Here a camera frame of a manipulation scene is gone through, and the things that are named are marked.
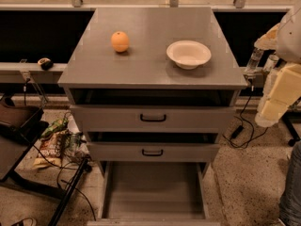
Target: shoe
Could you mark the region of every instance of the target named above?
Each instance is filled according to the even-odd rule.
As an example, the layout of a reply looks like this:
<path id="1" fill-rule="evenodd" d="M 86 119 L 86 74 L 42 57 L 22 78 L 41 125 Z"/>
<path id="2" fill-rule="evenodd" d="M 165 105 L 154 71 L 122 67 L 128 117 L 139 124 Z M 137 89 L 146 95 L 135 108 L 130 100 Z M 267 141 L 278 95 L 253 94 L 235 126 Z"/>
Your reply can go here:
<path id="1" fill-rule="evenodd" d="M 273 222 L 269 222 L 268 226 L 286 226 L 281 219 L 278 219 Z"/>
<path id="2" fill-rule="evenodd" d="M 24 218 L 19 222 L 12 224 L 11 226 L 36 226 L 37 221 L 34 218 Z"/>

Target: black panel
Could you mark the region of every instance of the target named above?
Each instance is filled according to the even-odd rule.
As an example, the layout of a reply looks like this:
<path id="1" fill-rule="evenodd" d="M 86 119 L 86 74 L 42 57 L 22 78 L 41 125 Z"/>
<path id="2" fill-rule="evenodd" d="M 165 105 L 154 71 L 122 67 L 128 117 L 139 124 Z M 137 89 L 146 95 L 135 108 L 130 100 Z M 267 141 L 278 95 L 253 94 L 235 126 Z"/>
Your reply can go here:
<path id="1" fill-rule="evenodd" d="M 0 11 L 0 62 L 67 63 L 94 11 Z"/>
<path id="2" fill-rule="evenodd" d="M 279 23 L 285 12 L 215 12 L 239 66 L 246 66 L 257 38 Z M 270 51 L 264 53 L 263 66 Z"/>

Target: power adapter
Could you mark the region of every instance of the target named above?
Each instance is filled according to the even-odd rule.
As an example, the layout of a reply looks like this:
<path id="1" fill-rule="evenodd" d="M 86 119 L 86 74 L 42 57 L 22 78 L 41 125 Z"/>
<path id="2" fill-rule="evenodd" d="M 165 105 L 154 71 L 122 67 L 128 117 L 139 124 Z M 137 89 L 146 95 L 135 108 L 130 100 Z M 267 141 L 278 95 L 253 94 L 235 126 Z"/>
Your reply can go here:
<path id="1" fill-rule="evenodd" d="M 236 128 L 236 130 L 232 133 L 231 139 L 237 138 L 237 136 L 244 130 L 244 126 L 240 125 Z"/>

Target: gray cabinet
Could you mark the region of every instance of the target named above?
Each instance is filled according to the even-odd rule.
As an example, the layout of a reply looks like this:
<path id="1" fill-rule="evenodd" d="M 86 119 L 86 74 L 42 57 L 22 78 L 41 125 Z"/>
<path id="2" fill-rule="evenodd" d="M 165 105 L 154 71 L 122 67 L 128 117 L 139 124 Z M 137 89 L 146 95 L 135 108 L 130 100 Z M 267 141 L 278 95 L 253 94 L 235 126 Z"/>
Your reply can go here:
<path id="1" fill-rule="evenodd" d="M 126 53 L 110 45 L 116 30 Z M 177 40 L 204 43 L 212 59 L 178 68 L 166 56 Z M 246 81 L 210 8 L 96 9 L 59 85 L 104 177 L 88 225 L 219 225 L 202 178 Z"/>

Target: tape roll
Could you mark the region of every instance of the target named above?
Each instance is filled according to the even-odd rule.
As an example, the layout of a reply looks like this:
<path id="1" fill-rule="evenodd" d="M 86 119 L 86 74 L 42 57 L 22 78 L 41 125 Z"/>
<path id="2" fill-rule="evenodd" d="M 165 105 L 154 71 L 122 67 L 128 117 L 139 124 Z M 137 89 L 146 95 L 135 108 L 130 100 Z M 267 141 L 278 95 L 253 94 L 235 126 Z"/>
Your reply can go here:
<path id="1" fill-rule="evenodd" d="M 51 61 L 48 57 L 44 57 L 44 58 L 41 58 L 39 61 L 38 61 L 38 64 L 41 66 L 41 68 L 45 71 L 49 70 L 50 68 L 53 67 L 54 63 L 53 61 Z"/>

